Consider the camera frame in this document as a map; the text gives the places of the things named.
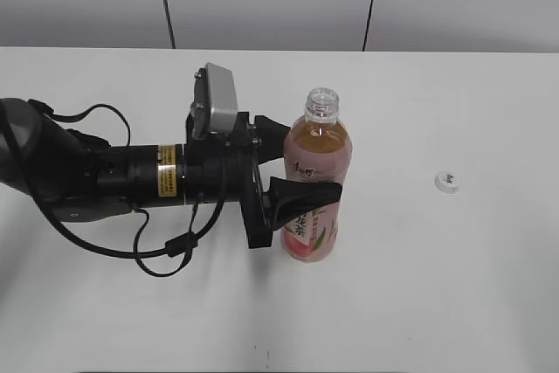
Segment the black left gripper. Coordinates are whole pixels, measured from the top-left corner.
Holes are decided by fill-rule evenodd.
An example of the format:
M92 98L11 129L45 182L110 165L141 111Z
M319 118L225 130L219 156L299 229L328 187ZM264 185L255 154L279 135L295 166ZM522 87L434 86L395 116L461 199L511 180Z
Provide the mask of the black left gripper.
M273 176L266 192L267 209L259 165L283 157L289 126L264 115L256 115L250 121L247 112L240 112L228 136L207 134L203 140L196 140L192 129L190 115L186 120L187 142L183 145L184 199L187 204L215 204L210 220L195 233L196 239L213 228L225 203L236 202L248 247L267 248L272 245L273 230L341 199L339 183L303 183Z

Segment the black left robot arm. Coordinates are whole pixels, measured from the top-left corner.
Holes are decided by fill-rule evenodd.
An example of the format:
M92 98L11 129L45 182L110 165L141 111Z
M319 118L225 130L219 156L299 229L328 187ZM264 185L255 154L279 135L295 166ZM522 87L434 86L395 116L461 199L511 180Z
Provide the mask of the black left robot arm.
M1 146L1 181L41 203L60 222L89 223L134 208L237 202L250 248L309 211L338 202L337 182L272 178L264 190L259 165L279 159L288 127L263 115L237 115L228 134L201 114L186 121L184 144L113 146L72 129L78 115L57 115L36 100L6 98L1 125L18 146Z

